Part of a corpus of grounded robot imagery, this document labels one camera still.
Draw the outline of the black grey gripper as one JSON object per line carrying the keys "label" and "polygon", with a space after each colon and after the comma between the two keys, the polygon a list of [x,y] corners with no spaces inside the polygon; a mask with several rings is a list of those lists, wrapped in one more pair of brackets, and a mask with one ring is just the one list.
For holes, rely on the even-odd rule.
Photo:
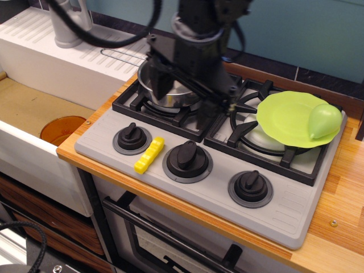
{"label": "black grey gripper", "polygon": [[226,35],[177,35],[168,38],[151,34],[147,37],[151,89],[161,100],[178,81],[203,99],[197,112],[198,130],[205,130],[224,110],[232,108],[237,91],[227,73],[222,54],[226,49]]}

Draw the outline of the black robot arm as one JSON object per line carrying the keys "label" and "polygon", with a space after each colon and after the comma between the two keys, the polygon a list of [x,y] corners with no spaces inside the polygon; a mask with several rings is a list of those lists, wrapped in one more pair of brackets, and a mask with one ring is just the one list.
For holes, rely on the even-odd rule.
{"label": "black robot arm", "polygon": [[151,89],[162,99],[178,81],[197,94],[197,129],[234,109],[237,86],[224,67],[230,32],[249,14],[250,1],[179,1],[171,24],[173,39],[150,35],[147,67]]}

